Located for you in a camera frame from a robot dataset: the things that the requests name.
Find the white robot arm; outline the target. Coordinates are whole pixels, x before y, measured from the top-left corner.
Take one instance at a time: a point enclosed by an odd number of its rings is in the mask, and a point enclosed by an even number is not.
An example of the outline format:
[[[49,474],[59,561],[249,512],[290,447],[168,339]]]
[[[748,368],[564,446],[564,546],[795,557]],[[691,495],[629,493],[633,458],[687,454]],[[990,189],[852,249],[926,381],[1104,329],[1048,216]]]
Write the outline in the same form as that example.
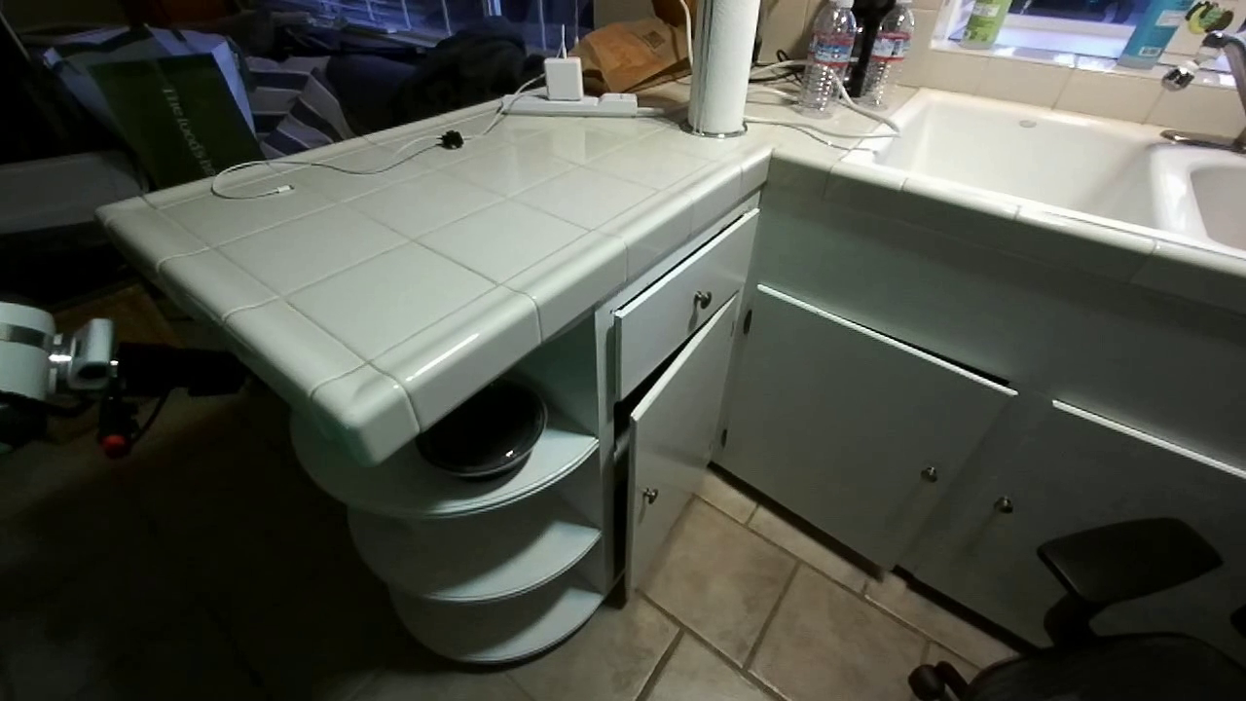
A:
[[[124,345],[105,317],[85,319],[72,336],[32,306],[0,306],[0,446],[20,447],[45,437],[54,415],[96,415],[96,447],[129,458],[153,422],[137,422],[137,397],[168,400],[172,390],[192,397],[234,393],[246,368],[228,352]]]

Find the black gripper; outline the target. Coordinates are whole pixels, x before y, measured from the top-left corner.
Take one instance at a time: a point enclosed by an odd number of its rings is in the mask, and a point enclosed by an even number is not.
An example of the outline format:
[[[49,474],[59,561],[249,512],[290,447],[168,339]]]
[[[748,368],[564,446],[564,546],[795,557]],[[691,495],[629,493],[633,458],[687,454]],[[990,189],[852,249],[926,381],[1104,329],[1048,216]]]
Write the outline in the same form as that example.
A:
[[[124,345],[115,352],[129,393],[188,390],[192,397],[234,393],[246,387],[246,368],[228,352]]]

